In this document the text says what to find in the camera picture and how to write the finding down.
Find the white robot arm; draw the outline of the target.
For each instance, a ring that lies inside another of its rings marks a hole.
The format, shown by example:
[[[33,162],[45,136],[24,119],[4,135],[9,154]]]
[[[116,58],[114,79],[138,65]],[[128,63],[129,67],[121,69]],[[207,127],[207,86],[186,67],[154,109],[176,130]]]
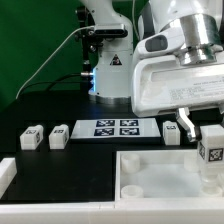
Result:
[[[139,117],[174,113],[189,140],[200,140],[189,112],[224,104],[224,0],[148,0],[136,23],[114,0],[80,1],[101,43],[91,98],[129,101]]]

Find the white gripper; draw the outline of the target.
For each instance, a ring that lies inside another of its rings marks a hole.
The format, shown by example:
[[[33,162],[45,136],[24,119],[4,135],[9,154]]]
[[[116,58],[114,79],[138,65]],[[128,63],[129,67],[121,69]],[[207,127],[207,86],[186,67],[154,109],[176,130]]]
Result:
[[[174,55],[140,61],[133,71],[131,104],[138,117],[174,113],[190,142],[201,131],[189,119],[190,111],[224,104],[224,53],[208,64],[181,66]]]

